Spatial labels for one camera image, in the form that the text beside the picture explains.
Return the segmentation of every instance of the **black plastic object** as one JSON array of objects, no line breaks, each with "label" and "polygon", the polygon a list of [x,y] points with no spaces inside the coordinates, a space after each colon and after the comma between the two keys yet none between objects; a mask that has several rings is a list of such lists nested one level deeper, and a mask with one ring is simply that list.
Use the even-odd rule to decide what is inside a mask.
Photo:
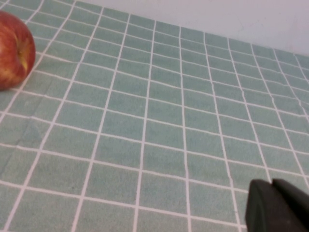
[{"label": "black plastic object", "polygon": [[246,224],[248,232],[309,232],[309,196],[285,180],[252,180]]}]

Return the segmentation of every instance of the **white wall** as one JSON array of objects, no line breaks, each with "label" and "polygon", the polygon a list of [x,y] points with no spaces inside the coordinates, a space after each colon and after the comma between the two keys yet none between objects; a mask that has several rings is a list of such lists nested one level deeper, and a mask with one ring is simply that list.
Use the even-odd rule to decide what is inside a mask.
[{"label": "white wall", "polygon": [[309,55],[309,0],[82,0]]}]

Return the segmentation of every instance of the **red apple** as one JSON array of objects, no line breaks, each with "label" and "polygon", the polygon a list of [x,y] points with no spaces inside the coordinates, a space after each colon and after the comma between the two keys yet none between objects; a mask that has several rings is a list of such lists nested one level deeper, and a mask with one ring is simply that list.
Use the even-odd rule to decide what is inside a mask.
[{"label": "red apple", "polygon": [[28,27],[0,11],[0,90],[22,83],[33,68],[35,44]]}]

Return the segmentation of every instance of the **green square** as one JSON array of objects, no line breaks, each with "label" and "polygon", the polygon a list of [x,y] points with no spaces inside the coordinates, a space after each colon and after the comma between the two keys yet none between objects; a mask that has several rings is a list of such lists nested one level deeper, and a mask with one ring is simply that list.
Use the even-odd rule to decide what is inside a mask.
[{"label": "green square", "polygon": [[268,110],[251,105],[248,105],[248,109],[253,122],[259,122],[269,124],[275,127],[281,127],[281,123],[275,110]]},{"label": "green square", "polygon": [[233,63],[228,60],[219,59],[215,57],[208,57],[209,66],[212,68],[234,72]]},{"label": "green square", "polygon": [[285,181],[290,182],[292,185],[296,186],[300,190],[304,191],[305,193],[309,193],[308,187],[306,182],[302,176],[297,176],[288,173],[281,173],[277,171],[269,171],[270,177],[272,179],[284,179]]},{"label": "green square", "polygon": [[83,63],[89,63],[89,64],[94,64],[94,65],[99,65],[102,67],[107,67],[110,69],[114,69],[117,63],[117,58],[97,54],[97,53],[92,53],[92,52],[87,52],[85,54],[85,57],[83,59]]},{"label": "green square", "polygon": [[154,41],[158,42],[158,43],[162,43],[162,44],[167,44],[167,45],[172,45],[172,46],[176,46],[179,47],[179,39],[169,36],[169,35],[165,35],[165,34],[161,34],[158,32],[154,33]]},{"label": "green square", "polygon": [[198,110],[204,110],[209,112],[215,112],[214,101],[212,96],[208,96],[202,93],[196,93],[189,90],[184,90],[184,105],[195,108]]},{"label": "green square", "polygon": [[0,91],[0,110],[4,111],[6,107],[9,105],[13,96],[16,94],[13,90]]},{"label": "green square", "polygon": [[106,113],[103,133],[141,140],[142,131],[142,119],[112,112]]},{"label": "green square", "polygon": [[40,0],[33,0],[31,2],[23,1],[23,0],[10,0],[10,4],[25,7],[28,9],[36,10],[40,5]]},{"label": "green square", "polygon": [[169,45],[154,43],[154,53],[179,59],[179,48],[178,47],[172,47]]},{"label": "green square", "polygon": [[248,103],[274,108],[272,98],[269,94],[244,90],[244,95]]},{"label": "green square", "polygon": [[112,88],[121,92],[146,97],[147,86],[148,82],[146,80],[141,80],[133,76],[117,73]]},{"label": "green square", "polygon": [[186,129],[186,142],[188,151],[223,157],[219,135]]},{"label": "green square", "polygon": [[103,110],[66,102],[61,108],[57,123],[98,131],[102,115]]},{"label": "green square", "polygon": [[235,63],[235,68],[238,74],[261,78],[260,72],[257,67],[249,66],[246,64]]},{"label": "green square", "polygon": [[220,98],[216,100],[218,112],[220,114],[249,120],[247,109],[244,104]]},{"label": "green square", "polygon": [[202,220],[192,220],[192,232],[205,232],[205,231],[216,231],[216,232],[237,232],[238,229],[235,226],[226,226],[223,224],[217,224]]},{"label": "green square", "polygon": [[212,94],[211,82],[195,77],[183,75],[183,88]]},{"label": "green square", "polygon": [[186,75],[196,76],[209,80],[208,68],[201,65],[182,62],[182,72]]},{"label": "green square", "polygon": [[139,173],[93,164],[86,196],[135,204]]},{"label": "green square", "polygon": [[297,151],[308,152],[309,150],[309,136],[293,132],[287,132],[291,140],[292,146]]},{"label": "green square", "polygon": [[302,68],[309,69],[309,58],[302,55],[296,55],[298,62]]},{"label": "green square", "polygon": [[276,56],[278,58],[278,61],[282,61],[282,62],[285,62],[285,63],[289,63],[289,64],[293,64],[293,65],[298,66],[297,60],[296,60],[293,53],[281,51],[281,50],[277,50],[277,49],[275,49],[275,53],[276,53]]},{"label": "green square", "polygon": [[178,59],[153,54],[153,65],[180,73],[180,62]]},{"label": "green square", "polygon": [[127,28],[126,33],[128,35],[136,36],[136,37],[146,39],[146,40],[152,40],[153,39],[153,31],[152,30],[136,27],[136,26],[130,25],[130,24]]},{"label": "green square", "polygon": [[6,115],[0,124],[0,143],[39,148],[48,127],[34,119]]},{"label": "green square", "polygon": [[112,83],[113,73],[113,71],[104,68],[81,64],[75,76],[75,81],[109,88]]},{"label": "green square", "polygon": [[182,180],[143,174],[140,205],[171,212],[187,212],[185,182]]},{"label": "green square", "polygon": [[143,169],[156,173],[185,177],[184,153],[145,145]]},{"label": "green square", "polygon": [[33,11],[27,10],[24,8],[12,6],[12,5],[5,5],[2,8],[3,11],[11,13],[12,15],[16,15],[19,19],[27,20],[33,14]]},{"label": "green square", "polygon": [[19,192],[20,190],[18,188],[0,185],[0,229],[4,228]]},{"label": "green square", "polygon": [[255,59],[251,55],[246,55],[238,52],[231,52],[234,62],[246,63],[256,66]]},{"label": "green square", "polygon": [[263,165],[257,144],[224,138],[224,145],[229,160]]},{"label": "green square", "polygon": [[248,193],[235,192],[235,197],[236,197],[237,210],[240,218],[240,223],[242,225],[246,225],[245,218],[246,218],[246,209],[248,202]]},{"label": "green square", "polygon": [[271,69],[276,72],[280,72],[279,65],[277,61],[275,60],[269,60],[269,59],[262,58],[262,57],[256,57],[256,61],[261,68]]},{"label": "green square", "polygon": [[183,124],[182,107],[164,102],[149,100],[148,118],[177,125]]},{"label": "green square", "polygon": [[12,220],[10,230],[69,231],[77,204],[78,199],[75,198],[26,190]]},{"label": "green square", "polygon": [[230,72],[211,69],[211,77],[213,81],[218,81],[233,86],[239,86],[236,75]]},{"label": "green square", "polygon": [[179,105],[182,104],[182,92],[180,89],[158,83],[150,83],[149,97]]},{"label": "green square", "polygon": [[298,100],[278,96],[273,96],[273,98],[278,110],[291,112],[297,115],[303,115],[304,111],[302,107],[299,106]]},{"label": "green square", "polygon": [[139,168],[140,143],[101,136],[96,152],[96,160]]},{"label": "green square", "polygon": [[119,22],[111,18],[105,18],[105,17],[101,18],[99,26],[102,28],[115,30],[118,32],[125,32],[126,30],[126,23]]},{"label": "green square", "polygon": [[236,222],[230,190],[190,183],[189,191],[191,215]]},{"label": "green square", "polygon": [[280,113],[280,118],[286,129],[308,133],[309,125],[305,117],[297,117],[290,114]]},{"label": "green square", "polygon": [[116,10],[109,9],[109,8],[104,8],[103,15],[110,17],[110,18],[118,19],[118,20],[121,20],[121,21],[124,21],[124,22],[127,22],[127,19],[129,17],[128,13],[116,11]]},{"label": "green square", "polygon": [[221,49],[213,46],[206,46],[207,54],[209,56],[219,57],[223,59],[231,59],[230,52],[226,49]]},{"label": "green square", "polygon": [[146,99],[112,92],[108,109],[126,114],[144,116]]},{"label": "green square", "polygon": [[180,37],[186,40],[191,40],[198,43],[204,43],[203,32],[198,30],[192,30],[189,28],[181,28]]},{"label": "green square", "polygon": [[94,38],[113,42],[116,44],[121,44],[123,40],[124,35],[118,32],[106,30],[103,28],[97,28]]},{"label": "green square", "polygon": [[246,43],[239,40],[228,39],[230,44],[230,49],[242,53],[252,54],[250,43]]},{"label": "green square", "polygon": [[123,59],[119,61],[118,70],[124,73],[132,74],[143,78],[148,78],[149,76],[148,64],[135,63]]},{"label": "green square", "polygon": [[296,76],[296,77],[299,77],[299,78],[304,78],[304,76],[301,72],[301,69],[299,67],[295,67],[295,66],[292,66],[292,65],[289,65],[289,64],[284,64],[284,63],[280,63],[280,66],[281,66],[282,72],[284,74]]},{"label": "green square", "polygon": [[86,48],[89,38],[83,35],[61,30],[56,37],[56,41],[72,44],[80,48]]},{"label": "green square", "polygon": [[254,127],[261,143],[290,148],[284,130],[262,125],[254,125]]},{"label": "green square", "polygon": [[181,40],[181,46],[183,49],[205,54],[205,46],[201,43],[195,43],[188,40]]},{"label": "green square", "polygon": [[143,28],[148,28],[148,29],[154,29],[154,26],[155,26],[154,20],[144,18],[144,17],[140,17],[140,16],[137,16],[137,15],[131,15],[130,23],[135,24],[135,25],[140,26],[140,27],[143,27]]},{"label": "green square", "polygon": [[22,185],[34,162],[36,152],[0,146],[0,153],[0,179],[6,182]]},{"label": "green square", "polygon": [[88,162],[41,154],[29,186],[70,194],[81,194]]},{"label": "green square", "polygon": [[40,11],[66,18],[70,12],[70,9],[71,6],[65,5],[61,2],[45,1]]},{"label": "green square", "polygon": [[132,208],[84,201],[76,232],[131,232],[133,220],[134,209]]},{"label": "green square", "polygon": [[267,167],[300,173],[292,151],[268,146],[261,147]]},{"label": "green square", "polygon": [[255,136],[250,122],[220,116],[220,123],[222,127],[222,134],[255,141]]},{"label": "green square", "polygon": [[147,121],[145,140],[154,144],[183,149],[183,129]]},{"label": "green square", "polygon": [[141,40],[138,38],[131,37],[129,35],[126,36],[124,45],[127,47],[133,47],[136,49],[140,49],[146,52],[151,52],[151,48],[152,48],[151,41]]},{"label": "green square", "polygon": [[260,56],[260,57],[266,57],[269,59],[276,59],[274,51],[272,50],[272,48],[267,48],[267,47],[261,47],[258,45],[252,45],[253,48],[253,52],[256,56]]},{"label": "green square", "polygon": [[309,83],[307,82],[307,80],[302,80],[302,79],[292,77],[289,75],[286,75],[285,77],[291,87],[296,87],[296,88],[309,91]]},{"label": "green square", "polygon": [[37,12],[31,21],[59,28],[64,19]]},{"label": "green square", "polygon": [[34,24],[31,22],[27,24],[27,27],[31,31],[32,36],[44,39],[52,39],[57,32],[57,29],[55,28],[48,28],[46,26]]},{"label": "green square", "polygon": [[79,21],[82,23],[88,23],[96,25],[98,22],[99,15],[90,13],[89,11],[74,8],[69,19]]},{"label": "green square", "polygon": [[54,126],[46,140],[44,150],[90,158],[95,140],[95,134]]},{"label": "green square", "polygon": [[63,29],[77,34],[91,36],[94,30],[94,26],[68,20],[64,24]]},{"label": "green square", "polygon": [[182,60],[207,66],[206,56],[196,52],[190,52],[182,49]]},{"label": "green square", "polygon": [[172,36],[179,36],[179,27],[175,25],[157,22],[155,30]]},{"label": "green square", "polygon": [[263,80],[258,80],[255,78],[249,78],[246,76],[238,75],[239,82],[243,88],[249,88],[253,90],[258,90],[261,92],[267,92],[266,86]]},{"label": "green square", "polygon": [[151,80],[176,87],[181,86],[181,76],[179,73],[170,72],[157,67],[152,67],[151,69]]},{"label": "green square", "polygon": [[242,102],[243,96],[242,91],[239,87],[232,87],[223,84],[213,84],[215,95],[224,98],[230,98]]},{"label": "green square", "polygon": [[128,59],[132,61],[137,61],[141,63],[147,63],[150,64],[150,53],[143,52],[140,50],[123,47],[121,52],[121,58],[122,59]]},{"label": "green square", "polygon": [[253,179],[267,180],[267,175],[264,168],[257,168],[231,162],[229,162],[229,167],[235,188],[248,190],[250,182]]},{"label": "green square", "polygon": [[118,57],[120,52],[120,46],[93,39],[89,46],[89,51],[100,52],[109,56]]},{"label": "green square", "polygon": [[67,100],[104,108],[108,90],[74,83]]},{"label": "green square", "polygon": [[281,84],[284,84],[284,85],[287,84],[284,76],[279,72],[261,69],[261,73],[262,73],[265,80],[275,81],[275,82],[278,82],[278,83],[281,83]]},{"label": "green square", "polygon": [[69,82],[40,72],[33,72],[24,90],[54,98],[63,98]]},{"label": "green square", "polygon": [[189,178],[229,186],[225,161],[199,155],[188,155]]},{"label": "green square", "polygon": [[71,79],[74,75],[76,66],[76,63],[63,62],[58,59],[43,57],[36,70]]},{"label": "green square", "polygon": [[140,210],[137,232],[187,232],[187,219],[184,217]]},{"label": "green square", "polygon": [[217,116],[201,111],[185,109],[185,126],[213,133],[219,133]]},{"label": "green square", "polygon": [[227,38],[219,35],[205,33],[205,43],[216,47],[228,48]]}]

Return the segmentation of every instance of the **grid pattern tablecloth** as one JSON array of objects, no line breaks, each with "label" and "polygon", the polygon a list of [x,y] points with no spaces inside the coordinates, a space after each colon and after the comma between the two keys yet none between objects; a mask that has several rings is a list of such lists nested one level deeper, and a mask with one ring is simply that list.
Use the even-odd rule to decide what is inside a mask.
[{"label": "grid pattern tablecloth", "polygon": [[309,192],[309,58],[73,0],[0,0],[0,231],[245,232],[253,178]]}]

